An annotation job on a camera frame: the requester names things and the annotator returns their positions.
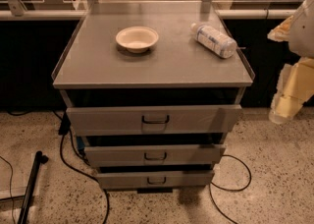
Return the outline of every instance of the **wire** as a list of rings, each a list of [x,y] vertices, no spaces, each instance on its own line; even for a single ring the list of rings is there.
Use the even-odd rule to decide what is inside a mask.
[[[72,146],[73,152],[74,152],[74,153],[76,154],[76,156],[77,156],[79,159],[81,159],[86,165],[90,166],[90,165],[89,165],[89,162],[88,162],[88,160],[85,158],[85,156],[84,156],[84,155],[80,155],[80,154],[78,153],[78,151],[76,150],[75,144],[74,144],[74,138],[73,138],[73,134],[72,134],[71,129],[70,129],[70,138],[71,138],[71,146]]]
[[[11,176],[10,176],[10,185],[9,185],[9,193],[10,193],[10,198],[12,200],[12,209],[11,209],[11,215],[12,215],[12,219],[13,219],[13,223],[15,224],[16,223],[16,220],[14,218],[14,214],[13,214],[13,211],[14,211],[14,199],[12,197],[12,178],[13,178],[13,167],[12,165],[10,164],[9,161],[7,161],[6,159],[4,159],[2,156],[0,156],[0,158],[6,162],[9,166],[10,166],[10,169],[11,169]]]
[[[14,113],[12,111],[7,111],[7,113],[11,116],[15,116],[15,117],[20,117],[20,116],[24,116],[30,112],[33,112],[32,110],[28,110],[28,111],[25,111],[25,112],[21,112],[21,113]]]
[[[53,112],[53,114],[55,114],[55,116],[56,116],[60,121],[62,121],[62,117],[61,117],[56,111],[52,111],[52,112]],[[71,129],[69,129],[69,130],[70,130],[71,146],[72,146],[73,152],[74,152],[75,155],[76,155],[79,159],[81,159],[86,165],[90,166],[90,165],[89,165],[89,162],[88,162],[88,160],[85,158],[85,156],[84,156],[84,155],[80,155],[80,154],[78,153],[78,151],[76,150],[75,145],[74,145],[74,138],[73,138],[72,131],[71,131]]]
[[[210,199],[212,200],[214,206],[216,207],[216,209],[228,220],[230,220],[231,222],[237,224],[237,222],[233,221],[233,219],[231,219],[230,217],[228,217],[219,207],[218,205],[216,204],[214,198],[213,198],[213,195],[212,195],[212,190],[211,190],[211,187],[209,185],[209,196],[210,196]]]
[[[89,175],[87,173],[84,173],[84,172],[80,171],[79,169],[73,167],[69,163],[67,163],[67,161],[64,159],[64,156],[63,156],[63,143],[64,143],[64,140],[65,140],[65,135],[62,135],[61,142],[60,142],[60,157],[61,157],[62,162],[66,166],[68,166],[70,169],[74,170],[75,172],[78,172],[78,173],[82,174],[83,176],[86,176],[87,178],[89,178],[89,179],[91,179],[91,180],[93,180],[93,181],[98,183],[98,181],[97,181],[97,179],[95,177],[93,177],[93,176],[91,176],[91,175]],[[108,216],[109,216],[110,201],[109,201],[109,194],[108,194],[108,192],[106,190],[104,190],[104,193],[105,193],[105,197],[106,197],[106,201],[107,201],[107,210],[106,210],[106,215],[105,215],[103,224],[106,224]]]
[[[264,9],[265,11],[266,11],[266,17],[265,17],[265,20],[267,20],[268,19],[268,17],[269,17],[269,9],[267,8],[267,9]]]
[[[60,121],[62,121],[62,117],[60,115],[58,115],[58,113],[56,111],[53,110],[52,113],[55,114],[56,117],[60,119]]]
[[[240,159],[238,159],[237,157],[234,157],[232,155],[223,155],[223,157],[231,157],[233,159],[236,159],[238,162],[242,163],[242,165],[246,168],[246,170],[248,172],[248,182],[243,188],[240,188],[240,189],[226,189],[226,188],[222,188],[220,186],[217,186],[213,182],[211,184],[220,190],[224,190],[224,191],[228,191],[228,192],[241,192],[241,191],[247,189],[248,186],[251,184],[251,181],[252,181],[252,174],[251,174],[251,171],[249,170],[248,166],[243,161],[241,161]]]
[[[240,188],[240,189],[226,189],[226,188],[222,188],[220,186],[217,186],[215,183],[211,182],[211,184],[209,185],[209,196],[210,196],[210,199],[212,200],[214,206],[216,207],[216,209],[225,217],[227,218],[228,220],[230,220],[231,222],[233,222],[234,224],[237,224],[237,222],[235,222],[233,219],[231,219],[230,217],[228,217],[219,207],[218,205],[216,204],[214,198],[213,198],[213,195],[212,195],[212,189],[211,189],[211,185],[213,185],[214,187],[220,189],[220,190],[223,190],[223,191],[227,191],[227,192],[232,192],[232,193],[236,193],[236,192],[241,192],[245,189],[248,188],[248,186],[251,184],[251,181],[252,181],[252,174],[251,174],[251,171],[249,170],[248,166],[243,162],[241,161],[240,159],[238,159],[237,157],[234,157],[232,155],[223,155],[223,157],[231,157],[237,161],[239,161],[247,170],[248,172],[248,183],[243,187],[243,188]]]

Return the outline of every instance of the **drawer cabinet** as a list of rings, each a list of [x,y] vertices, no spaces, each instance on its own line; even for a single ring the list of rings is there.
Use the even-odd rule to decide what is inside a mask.
[[[253,73],[240,51],[221,59],[192,39],[190,25],[200,22],[227,33],[200,1],[94,3],[79,23],[54,87],[101,188],[211,183]],[[133,26],[154,27],[156,48],[117,47],[118,31]]]

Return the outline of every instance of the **white robot part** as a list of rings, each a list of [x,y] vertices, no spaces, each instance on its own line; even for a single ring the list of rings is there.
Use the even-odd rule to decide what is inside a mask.
[[[299,56],[314,58],[314,0],[305,0],[291,21],[288,47]]]
[[[285,22],[289,25],[288,32],[284,25],[282,27],[289,50],[299,55],[300,60],[282,69],[269,113],[269,119],[276,124],[292,120],[303,103],[314,95],[314,0],[305,0],[291,20]]]

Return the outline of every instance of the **small bowl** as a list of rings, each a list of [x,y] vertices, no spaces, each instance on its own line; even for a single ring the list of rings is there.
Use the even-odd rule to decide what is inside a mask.
[[[131,27],[118,32],[117,43],[131,53],[143,53],[158,41],[158,33],[152,28]]]

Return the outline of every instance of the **speckled floor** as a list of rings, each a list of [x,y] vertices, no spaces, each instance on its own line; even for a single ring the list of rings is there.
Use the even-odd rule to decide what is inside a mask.
[[[313,223],[314,110],[303,108],[293,121],[281,126],[268,121],[267,113],[265,108],[243,109],[225,141],[225,154],[240,158],[250,168],[251,185],[240,193],[211,186],[213,197],[237,223]],[[0,122],[0,153],[13,166],[13,189],[26,186],[38,150],[49,157],[40,166],[29,223],[102,223],[105,196],[94,181],[62,163],[60,121],[52,112],[33,112],[21,117],[3,112]],[[79,170],[94,174],[74,155],[68,137],[64,155]],[[0,190],[6,191],[10,169],[0,161],[0,170]],[[247,182],[243,166],[229,157],[216,165],[215,173],[213,182],[223,187],[242,187]],[[171,194],[110,192],[110,203],[109,224],[230,223],[214,207],[209,187],[174,190]],[[15,203],[16,220],[20,205]],[[0,203],[0,223],[13,223],[11,207],[10,201]]]

